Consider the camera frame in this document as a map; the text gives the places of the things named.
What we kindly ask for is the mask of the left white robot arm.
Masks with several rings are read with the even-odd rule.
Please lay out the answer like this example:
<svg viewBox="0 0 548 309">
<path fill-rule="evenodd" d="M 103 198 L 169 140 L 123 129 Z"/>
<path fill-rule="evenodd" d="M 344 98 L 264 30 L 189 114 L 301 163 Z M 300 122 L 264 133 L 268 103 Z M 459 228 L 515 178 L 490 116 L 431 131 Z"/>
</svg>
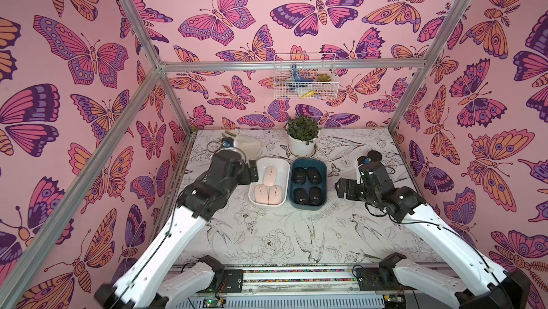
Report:
<svg viewBox="0 0 548 309">
<path fill-rule="evenodd" d="M 184 188 L 173 212 L 153 242 L 114 284 L 105 283 L 94 297 L 102 308 L 175 308 L 194 293 L 210 286 L 218 263 L 197 262 L 178 276 L 166 276 L 178 256 L 214 214 L 225 208 L 234 190 L 258 180 L 245 153 L 221 149 L 205 172 Z"/>
</svg>

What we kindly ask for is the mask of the black round jar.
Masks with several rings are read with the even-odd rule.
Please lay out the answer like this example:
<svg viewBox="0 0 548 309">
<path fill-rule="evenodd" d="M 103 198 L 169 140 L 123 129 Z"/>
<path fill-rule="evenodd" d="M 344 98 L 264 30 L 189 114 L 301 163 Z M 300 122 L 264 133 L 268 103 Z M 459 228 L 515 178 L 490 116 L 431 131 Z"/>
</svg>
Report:
<svg viewBox="0 0 548 309">
<path fill-rule="evenodd" d="M 383 159 L 382 153 L 379 151 L 371 150 L 367 153 L 367 157 L 372 161 L 381 161 Z"/>
</svg>

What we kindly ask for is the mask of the potted green plant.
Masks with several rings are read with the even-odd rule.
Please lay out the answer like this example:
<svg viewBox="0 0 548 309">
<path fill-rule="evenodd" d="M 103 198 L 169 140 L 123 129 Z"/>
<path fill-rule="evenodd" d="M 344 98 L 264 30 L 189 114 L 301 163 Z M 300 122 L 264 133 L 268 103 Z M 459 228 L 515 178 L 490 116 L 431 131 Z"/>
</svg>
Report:
<svg viewBox="0 0 548 309">
<path fill-rule="evenodd" d="M 297 157 L 311 157 L 315 153 L 320 130 L 318 123 L 308 116 L 297 115 L 290 119 L 285 126 L 289 151 Z"/>
</svg>

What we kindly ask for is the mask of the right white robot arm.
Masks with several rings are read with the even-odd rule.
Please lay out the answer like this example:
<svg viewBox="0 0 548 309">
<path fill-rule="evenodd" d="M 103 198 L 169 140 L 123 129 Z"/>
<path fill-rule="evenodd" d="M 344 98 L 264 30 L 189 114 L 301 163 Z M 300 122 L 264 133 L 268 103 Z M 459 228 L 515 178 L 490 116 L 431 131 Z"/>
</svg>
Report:
<svg viewBox="0 0 548 309">
<path fill-rule="evenodd" d="M 378 283 L 389 289 L 408 287 L 450 308 L 525 308 L 528 277 L 508 271 L 464 240 L 415 190 L 396 188 L 381 163 L 363 164 L 361 181 L 342 178 L 335 184 L 339 198 L 380 210 L 393 223 L 409 228 L 455 272 L 447 276 L 392 253 L 379 264 Z"/>
</svg>

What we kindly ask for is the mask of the black mouse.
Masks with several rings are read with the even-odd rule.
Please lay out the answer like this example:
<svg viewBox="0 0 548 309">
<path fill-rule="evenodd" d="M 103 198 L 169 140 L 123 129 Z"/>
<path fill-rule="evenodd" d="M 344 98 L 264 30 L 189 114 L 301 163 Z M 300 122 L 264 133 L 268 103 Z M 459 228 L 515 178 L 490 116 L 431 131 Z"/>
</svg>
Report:
<svg viewBox="0 0 548 309">
<path fill-rule="evenodd" d="M 306 183 L 307 173 L 303 167 L 296 167 L 292 170 L 292 182 L 297 185 L 304 185 Z"/>
<path fill-rule="evenodd" d="M 309 205 L 310 206 L 321 206 L 324 204 L 325 196 L 322 192 L 322 189 L 319 187 L 310 188 L 309 192 Z"/>
<path fill-rule="evenodd" d="M 308 193 L 303 188 L 296 188 L 293 192 L 294 202 L 299 205 L 308 205 Z"/>
<path fill-rule="evenodd" d="M 306 170 L 306 174 L 308 177 L 308 181 L 311 184 L 318 185 L 321 184 L 323 181 L 322 175 L 319 172 L 319 170 L 315 167 L 308 167 Z"/>
</svg>

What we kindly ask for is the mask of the pink mouse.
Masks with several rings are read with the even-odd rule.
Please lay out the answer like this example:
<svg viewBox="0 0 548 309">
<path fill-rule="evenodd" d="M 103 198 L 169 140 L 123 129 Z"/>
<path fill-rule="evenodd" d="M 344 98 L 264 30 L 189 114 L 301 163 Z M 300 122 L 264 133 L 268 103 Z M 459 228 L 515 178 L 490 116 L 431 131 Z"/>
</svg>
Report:
<svg viewBox="0 0 548 309">
<path fill-rule="evenodd" d="M 283 202 L 283 189 L 280 186 L 271 186 L 268 194 L 268 204 L 271 206 L 280 205 Z"/>
<path fill-rule="evenodd" d="M 255 202 L 261 205 L 269 204 L 268 186 L 264 184 L 258 184 L 254 187 Z"/>
<path fill-rule="evenodd" d="M 268 166 L 265 169 L 263 184 L 268 187 L 275 186 L 277 176 L 278 176 L 278 169 L 274 166 Z"/>
</svg>

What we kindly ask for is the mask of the white storage tray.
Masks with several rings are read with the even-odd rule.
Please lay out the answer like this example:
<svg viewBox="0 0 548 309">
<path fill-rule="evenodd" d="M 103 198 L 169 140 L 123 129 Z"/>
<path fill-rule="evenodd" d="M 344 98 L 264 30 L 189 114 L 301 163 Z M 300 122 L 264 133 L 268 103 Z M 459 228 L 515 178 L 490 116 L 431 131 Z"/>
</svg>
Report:
<svg viewBox="0 0 548 309">
<path fill-rule="evenodd" d="M 263 157 L 256 166 L 258 180 L 250 184 L 249 201 L 255 206 L 281 207 L 288 196 L 290 164 L 281 158 Z"/>
</svg>

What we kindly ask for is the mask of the teal storage box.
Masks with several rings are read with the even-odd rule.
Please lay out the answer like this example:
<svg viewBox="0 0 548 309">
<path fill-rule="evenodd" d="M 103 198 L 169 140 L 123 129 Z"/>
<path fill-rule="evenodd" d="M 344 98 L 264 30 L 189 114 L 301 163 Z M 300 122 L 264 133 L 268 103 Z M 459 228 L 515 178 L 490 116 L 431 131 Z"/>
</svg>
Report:
<svg viewBox="0 0 548 309">
<path fill-rule="evenodd" d="M 304 185 L 297 185 L 297 184 L 293 183 L 292 182 L 292 170 L 296 167 L 303 167 L 305 170 L 308 167 L 317 168 L 319 170 L 319 172 L 321 173 L 321 175 L 322 175 L 322 178 L 323 178 L 322 183 L 318 184 L 318 185 L 311 184 L 308 181 L 308 177 L 307 177 L 306 183 Z M 288 198 L 290 200 L 291 205 L 293 207 L 301 209 L 301 210 L 319 210 L 321 207 L 323 207 L 325 205 L 325 203 L 327 202 L 327 199 L 328 199 L 327 180 L 328 180 L 327 167 L 326 167 L 324 162 L 322 162 L 318 159 L 313 159 L 313 158 L 298 158 L 298 159 L 294 160 L 294 162 L 291 166 L 291 174 L 290 174 L 289 190 L 288 190 Z M 294 202 L 293 192 L 296 188 L 305 189 L 307 191 L 308 197 L 309 197 L 310 188 L 312 188 L 312 187 L 319 187 L 319 188 L 322 189 L 322 192 L 325 196 L 324 204 L 322 204 L 321 206 L 310 206 L 309 203 L 308 203 L 308 205 L 299 205 L 299 204 L 296 204 Z"/>
</svg>

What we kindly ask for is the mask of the beige work glove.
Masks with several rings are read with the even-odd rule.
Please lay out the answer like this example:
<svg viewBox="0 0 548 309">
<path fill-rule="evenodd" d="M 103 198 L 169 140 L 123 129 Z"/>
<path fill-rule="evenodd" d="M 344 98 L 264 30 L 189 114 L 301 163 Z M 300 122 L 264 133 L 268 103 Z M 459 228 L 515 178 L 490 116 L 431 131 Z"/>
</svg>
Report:
<svg viewBox="0 0 548 309">
<path fill-rule="evenodd" d="M 238 136 L 240 139 L 242 139 L 243 151 L 238 149 L 236 150 L 242 153 L 248 160 L 257 159 L 260 156 L 261 151 L 263 150 L 263 142 L 255 139 L 254 137 L 246 133 L 241 133 L 237 131 L 224 131 L 221 136 Z"/>
</svg>

